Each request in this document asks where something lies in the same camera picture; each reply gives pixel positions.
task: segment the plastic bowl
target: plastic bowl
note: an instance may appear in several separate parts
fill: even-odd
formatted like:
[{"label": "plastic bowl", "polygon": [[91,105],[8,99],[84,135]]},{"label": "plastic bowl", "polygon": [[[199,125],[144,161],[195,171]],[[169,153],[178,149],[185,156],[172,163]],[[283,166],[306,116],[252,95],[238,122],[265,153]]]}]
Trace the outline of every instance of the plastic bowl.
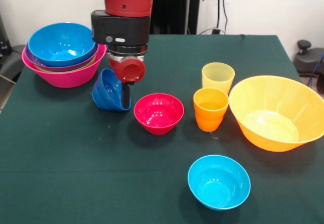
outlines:
[{"label": "plastic bowl", "polygon": [[248,198],[251,181],[246,170],[231,158],[209,155],[196,160],[188,172],[196,199],[211,210],[230,210]]},{"label": "plastic bowl", "polygon": [[184,107],[179,99],[169,94],[149,94],[134,107],[137,121],[150,133],[164,135],[182,119]]},{"label": "plastic bowl", "polygon": [[87,60],[95,52],[90,28],[77,23],[55,23],[41,28],[28,42],[30,52],[44,65],[64,67]]},{"label": "plastic bowl", "polygon": [[92,98],[100,109],[127,111],[132,106],[132,100],[130,99],[129,108],[124,108],[122,91],[123,83],[116,78],[116,74],[110,69],[103,69],[94,85]]},{"label": "plastic bowl", "polygon": [[87,60],[80,62],[78,64],[72,65],[72,66],[63,66],[63,67],[50,67],[42,64],[29,50],[28,44],[25,47],[25,52],[27,58],[35,65],[35,67],[41,71],[46,71],[46,72],[63,72],[63,71],[73,71],[73,70],[78,70],[82,69],[84,67],[87,67],[91,65],[92,63],[95,62],[95,58],[98,54],[98,49],[99,46],[96,44],[95,46],[95,53],[88,58]]},{"label": "plastic bowl", "polygon": [[324,135],[324,100],[307,86],[279,76],[239,82],[230,108],[245,137],[272,152],[284,152]]},{"label": "plastic bowl", "polygon": [[106,45],[100,44],[99,51],[96,57],[96,61],[83,69],[77,71],[67,71],[67,72],[44,72],[38,70],[35,65],[27,58],[25,49],[22,53],[22,61],[25,66],[29,69],[33,70],[37,75],[43,78],[46,82],[48,82],[52,86],[61,87],[61,88],[71,88],[77,87],[87,83],[93,78],[95,75],[100,62],[106,54]]}]

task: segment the plastic cup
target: plastic cup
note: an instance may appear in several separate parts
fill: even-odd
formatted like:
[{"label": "plastic cup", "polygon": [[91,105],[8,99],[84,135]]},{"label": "plastic cup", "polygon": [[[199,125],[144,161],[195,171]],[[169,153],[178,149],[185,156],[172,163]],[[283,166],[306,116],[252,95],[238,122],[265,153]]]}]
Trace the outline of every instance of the plastic cup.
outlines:
[{"label": "plastic cup", "polygon": [[206,87],[196,91],[193,104],[198,127],[203,131],[212,132],[221,124],[229,98],[220,89]]},{"label": "plastic cup", "polygon": [[202,68],[202,87],[218,88],[227,94],[232,86],[235,71],[221,62],[212,62]]}]

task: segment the red cup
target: red cup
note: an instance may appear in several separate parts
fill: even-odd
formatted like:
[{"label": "red cup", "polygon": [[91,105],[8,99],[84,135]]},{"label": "red cup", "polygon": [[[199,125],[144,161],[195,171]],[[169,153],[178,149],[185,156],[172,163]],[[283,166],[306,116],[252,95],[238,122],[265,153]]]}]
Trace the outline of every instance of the red cup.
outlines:
[{"label": "red cup", "polygon": [[148,132],[164,135],[180,122],[184,115],[184,106],[172,95],[149,94],[135,104],[134,115]]}]

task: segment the blue bowl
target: blue bowl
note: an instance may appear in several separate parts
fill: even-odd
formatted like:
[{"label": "blue bowl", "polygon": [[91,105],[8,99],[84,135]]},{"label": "blue bowl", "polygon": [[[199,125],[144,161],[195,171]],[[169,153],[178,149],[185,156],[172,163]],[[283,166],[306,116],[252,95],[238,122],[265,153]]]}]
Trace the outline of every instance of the blue bowl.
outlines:
[{"label": "blue bowl", "polygon": [[71,66],[95,52],[92,31],[77,23],[55,23],[41,28],[30,38],[30,52],[44,65]]},{"label": "blue bowl", "polygon": [[104,69],[100,73],[93,91],[92,98],[98,108],[109,111],[127,111],[129,108],[122,105],[123,83],[116,78],[116,74],[110,69]]},{"label": "blue bowl", "polygon": [[196,160],[188,172],[196,199],[212,210],[229,210],[249,196],[251,181],[245,169],[231,158],[209,155]]}]

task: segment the green tablecloth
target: green tablecloth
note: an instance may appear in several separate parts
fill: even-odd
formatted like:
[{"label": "green tablecloth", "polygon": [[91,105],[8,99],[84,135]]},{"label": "green tablecloth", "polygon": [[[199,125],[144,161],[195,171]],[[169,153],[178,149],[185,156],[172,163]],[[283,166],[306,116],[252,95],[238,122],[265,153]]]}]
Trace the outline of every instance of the green tablecloth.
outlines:
[{"label": "green tablecloth", "polygon": [[[208,62],[233,66],[234,84],[261,74],[299,80],[276,36],[152,36],[133,102],[164,92],[185,105],[172,132],[153,136],[132,111],[105,112],[93,103],[107,60],[74,89],[54,88],[25,68],[0,115],[0,222],[323,223],[323,139],[267,152],[245,139],[230,110],[213,135],[200,131],[192,96]],[[248,171],[251,194],[242,206],[211,211],[191,194],[187,171],[209,154]]]}]

